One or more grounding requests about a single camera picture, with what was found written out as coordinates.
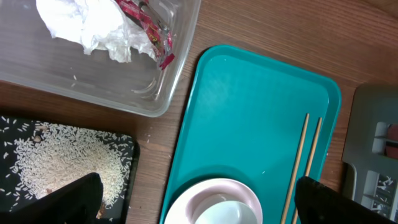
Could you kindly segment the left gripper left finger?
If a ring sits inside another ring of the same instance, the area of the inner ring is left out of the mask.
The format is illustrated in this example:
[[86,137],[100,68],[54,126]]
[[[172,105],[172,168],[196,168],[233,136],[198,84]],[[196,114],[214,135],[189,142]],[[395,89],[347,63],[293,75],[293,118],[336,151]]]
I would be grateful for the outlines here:
[[1,223],[93,223],[102,197],[100,175],[92,172],[20,210],[2,212]]

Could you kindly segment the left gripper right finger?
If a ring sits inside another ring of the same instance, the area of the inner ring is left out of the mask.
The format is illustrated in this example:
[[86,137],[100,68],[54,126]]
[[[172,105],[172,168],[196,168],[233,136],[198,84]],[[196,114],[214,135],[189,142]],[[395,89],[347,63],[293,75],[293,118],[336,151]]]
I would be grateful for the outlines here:
[[310,177],[299,178],[294,201],[301,224],[395,224]]

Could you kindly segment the wooden chopstick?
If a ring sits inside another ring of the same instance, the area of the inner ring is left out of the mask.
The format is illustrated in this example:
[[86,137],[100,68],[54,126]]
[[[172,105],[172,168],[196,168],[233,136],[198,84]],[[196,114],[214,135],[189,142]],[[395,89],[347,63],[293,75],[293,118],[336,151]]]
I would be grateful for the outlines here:
[[322,126],[322,117],[319,117],[319,119],[317,121],[317,126],[315,128],[314,135],[312,137],[312,145],[311,145],[311,148],[310,148],[310,152],[309,152],[309,155],[308,155],[308,158],[307,158],[306,167],[305,167],[304,176],[306,176],[306,177],[309,176],[311,168],[312,168],[313,158],[314,158],[314,155],[315,155],[315,150],[317,148],[318,138],[319,138],[321,126]]
[[285,199],[284,209],[283,209],[283,212],[282,212],[282,218],[280,220],[280,224],[285,224],[286,223],[287,215],[288,215],[288,212],[289,212],[290,201],[291,201],[291,198],[292,198],[293,189],[294,189],[294,185],[295,185],[295,180],[296,180],[297,172],[298,172],[299,165],[300,165],[300,160],[301,160],[302,151],[303,151],[303,145],[304,145],[304,142],[305,142],[305,136],[306,136],[306,133],[307,133],[309,117],[310,117],[310,115],[307,113],[305,115],[305,121],[304,121],[302,132],[301,132],[301,135],[300,135],[300,141],[299,141],[298,148],[297,148],[297,153],[296,153],[296,156],[295,156],[293,171],[292,171],[292,175],[291,175],[290,182],[289,182],[289,188],[288,188],[288,191],[287,191],[287,196],[286,196],[286,199]]

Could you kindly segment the white round plate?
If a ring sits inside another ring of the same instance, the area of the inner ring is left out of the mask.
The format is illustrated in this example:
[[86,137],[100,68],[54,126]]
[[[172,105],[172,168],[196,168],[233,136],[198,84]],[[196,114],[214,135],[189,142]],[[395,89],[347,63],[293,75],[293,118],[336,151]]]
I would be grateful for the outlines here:
[[191,185],[171,204],[161,223],[195,223],[198,217],[217,200],[236,200],[247,205],[263,222],[261,203],[257,195],[244,183],[227,178],[213,178]]

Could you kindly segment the grey bowl with brown scraps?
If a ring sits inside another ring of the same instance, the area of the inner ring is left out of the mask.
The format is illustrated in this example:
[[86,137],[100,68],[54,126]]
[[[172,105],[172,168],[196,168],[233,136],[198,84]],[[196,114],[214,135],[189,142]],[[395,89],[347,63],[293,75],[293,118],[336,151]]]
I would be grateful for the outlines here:
[[201,201],[192,215],[193,224],[258,224],[254,211],[228,194],[213,194]]

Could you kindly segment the red snack wrapper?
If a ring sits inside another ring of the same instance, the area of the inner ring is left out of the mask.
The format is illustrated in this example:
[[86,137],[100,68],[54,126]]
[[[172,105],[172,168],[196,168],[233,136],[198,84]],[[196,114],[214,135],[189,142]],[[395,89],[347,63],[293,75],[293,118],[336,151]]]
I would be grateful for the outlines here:
[[175,58],[169,24],[150,6],[149,1],[116,2],[128,18],[143,28],[154,47],[157,66],[164,70]]

